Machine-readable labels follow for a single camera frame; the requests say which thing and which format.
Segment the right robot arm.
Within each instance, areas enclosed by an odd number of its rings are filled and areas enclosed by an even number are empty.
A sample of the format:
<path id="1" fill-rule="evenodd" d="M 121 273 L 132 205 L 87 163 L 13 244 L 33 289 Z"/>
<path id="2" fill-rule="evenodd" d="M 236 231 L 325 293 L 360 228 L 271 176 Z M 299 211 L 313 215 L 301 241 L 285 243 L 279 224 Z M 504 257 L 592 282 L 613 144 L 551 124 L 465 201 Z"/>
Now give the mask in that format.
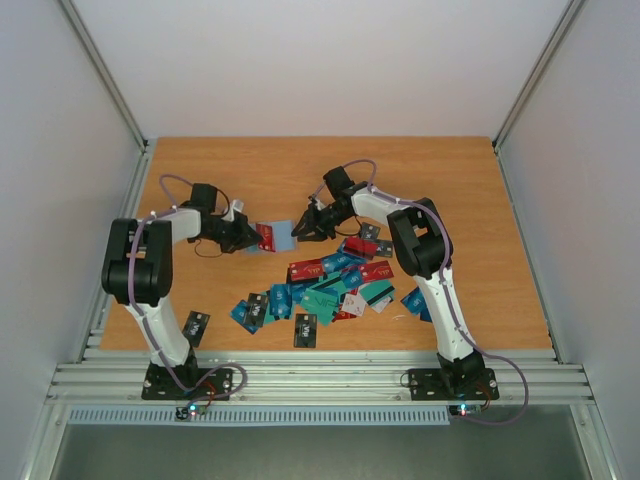
<path id="1" fill-rule="evenodd" d="M 441 384 L 449 398 L 473 389 L 485 369 L 482 354 L 467 328 L 454 286 L 453 244 L 433 202 L 403 199 L 370 182 L 355 183 L 343 166 L 323 176 L 333 201 L 325 206 L 317 195 L 292 235 L 302 241 L 324 241 L 352 217 L 363 217 L 388 227 L 396 259 L 414 279 L 434 326 Z"/>

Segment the red card bottom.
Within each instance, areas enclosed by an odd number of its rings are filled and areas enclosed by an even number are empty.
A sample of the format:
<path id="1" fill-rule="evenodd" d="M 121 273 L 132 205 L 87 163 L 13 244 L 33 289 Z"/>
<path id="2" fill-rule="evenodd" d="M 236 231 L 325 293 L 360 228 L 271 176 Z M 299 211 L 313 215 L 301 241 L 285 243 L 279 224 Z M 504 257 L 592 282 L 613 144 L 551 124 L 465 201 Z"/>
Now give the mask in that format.
<path id="1" fill-rule="evenodd" d="M 261 236 L 258 248 L 263 251 L 274 252 L 276 248 L 272 225 L 268 223 L 257 223 L 255 225 L 255 230 Z"/>

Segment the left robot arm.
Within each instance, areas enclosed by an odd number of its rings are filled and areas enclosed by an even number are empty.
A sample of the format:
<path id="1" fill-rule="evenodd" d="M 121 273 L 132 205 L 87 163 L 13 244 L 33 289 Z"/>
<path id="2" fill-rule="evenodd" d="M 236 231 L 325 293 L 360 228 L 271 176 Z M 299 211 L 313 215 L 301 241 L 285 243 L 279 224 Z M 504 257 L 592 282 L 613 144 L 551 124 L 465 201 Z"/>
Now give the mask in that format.
<path id="1" fill-rule="evenodd" d="M 110 227 L 101 285 L 132 315 L 148 345 L 145 400 L 227 400 L 248 382 L 246 370 L 237 363 L 209 370 L 199 366 L 169 297 L 173 247 L 182 241 L 206 240 L 231 254 L 256 246 L 263 238 L 249 225 L 240 205 L 229 202 L 217 212 L 217 199 L 223 194 L 217 187 L 193 183 L 190 188 L 190 197 L 182 203 L 172 200 L 165 211 L 142 219 L 118 218 Z"/>

